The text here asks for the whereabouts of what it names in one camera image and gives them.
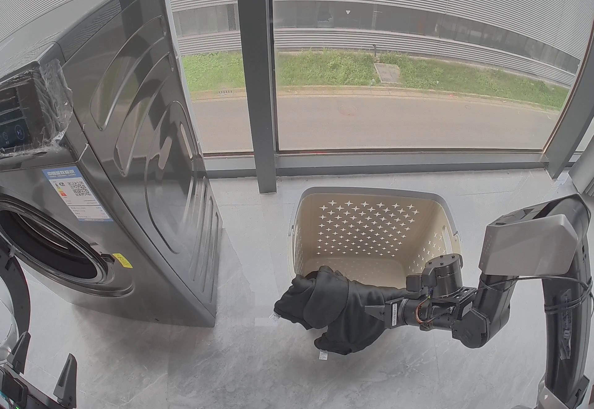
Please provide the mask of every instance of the grass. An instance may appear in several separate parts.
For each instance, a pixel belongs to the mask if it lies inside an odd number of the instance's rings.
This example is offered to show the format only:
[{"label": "grass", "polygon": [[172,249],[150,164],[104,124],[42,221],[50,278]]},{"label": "grass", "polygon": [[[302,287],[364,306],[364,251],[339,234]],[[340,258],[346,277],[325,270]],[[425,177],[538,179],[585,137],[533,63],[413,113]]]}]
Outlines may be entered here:
[{"label": "grass", "polygon": [[204,53],[183,58],[190,91],[245,87],[241,53]]},{"label": "grass", "polygon": [[276,55],[278,86],[368,86],[379,82],[373,55],[335,50]]},{"label": "grass", "polygon": [[[379,55],[400,68],[400,85],[419,90],[480,94],[528,101],[560,109],[567,88],[492,68],[415,59],[399,53]],[[192,92],[245,86],[241,53],[204,53],[183,59]],[[276,55],[276,81],[284,86],[370,86],[379,83],[370,53],[324,50]]]},{"label": "grass", "polygon": [[407,55],[384,53],[380,55],[380,62],[398,65],[402,86],[413,89],[481,94],[532,102],[555,109],[561,108],[568,91],[561,86],[502,70],[437,59],[413,59]]}]

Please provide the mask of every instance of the manhole cover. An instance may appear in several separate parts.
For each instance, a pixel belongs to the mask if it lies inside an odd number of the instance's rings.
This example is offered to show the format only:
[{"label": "manhole cover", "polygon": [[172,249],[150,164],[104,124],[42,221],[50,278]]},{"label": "manhole cover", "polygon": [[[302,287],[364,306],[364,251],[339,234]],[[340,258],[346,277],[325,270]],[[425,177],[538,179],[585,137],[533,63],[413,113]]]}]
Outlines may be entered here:
[{"label": "manhole cover", "polygon": [[395,64],[375,63],[375,71],[380,76],[381,83],[397,83],[400,78],[400,68]]},{"label": "manhole cover", "polygon": [[357,108],[355,106],[341,106],[338,108],[338,111],[343,116],[354,116],[357,114]]}]

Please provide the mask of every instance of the qr code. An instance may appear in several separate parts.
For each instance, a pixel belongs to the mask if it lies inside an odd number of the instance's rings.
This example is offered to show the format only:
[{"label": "qr code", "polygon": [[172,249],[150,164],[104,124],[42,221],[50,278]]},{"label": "qr code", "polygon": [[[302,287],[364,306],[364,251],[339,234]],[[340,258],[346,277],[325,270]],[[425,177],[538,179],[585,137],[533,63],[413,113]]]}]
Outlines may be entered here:
[{"label": "qr code", "polygon": [[70,182],[70,188],[74,192],[74,196],[76,197],[90,197],[91,191],[88,190],[87,185],[85,182],[77,181],[77,182]]}]

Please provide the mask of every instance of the plastic wrap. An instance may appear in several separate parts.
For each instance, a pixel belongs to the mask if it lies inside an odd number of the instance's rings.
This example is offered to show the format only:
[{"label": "plastic wrap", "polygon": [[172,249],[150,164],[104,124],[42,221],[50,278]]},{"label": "plastic wrap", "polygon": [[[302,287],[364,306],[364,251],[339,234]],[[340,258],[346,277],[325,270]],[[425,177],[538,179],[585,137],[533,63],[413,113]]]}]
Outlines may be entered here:
[{"label": "plastic wrap", "polygon": [[0,157],[55,150],[72,117],[57,59],[0,83]]}]

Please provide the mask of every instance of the washing machine drum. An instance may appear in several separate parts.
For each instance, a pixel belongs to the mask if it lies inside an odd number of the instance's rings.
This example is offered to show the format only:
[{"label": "washing machine drum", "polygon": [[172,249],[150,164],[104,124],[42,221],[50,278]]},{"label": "washing machine drum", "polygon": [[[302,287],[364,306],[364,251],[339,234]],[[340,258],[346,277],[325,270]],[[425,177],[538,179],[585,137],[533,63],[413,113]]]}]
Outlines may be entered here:
[{"label": "washing machine drum", "polygon": [[0,233],[37,271],[77,283],[100,283],[108,269],[75,233],[24,204],[0,199]]}]

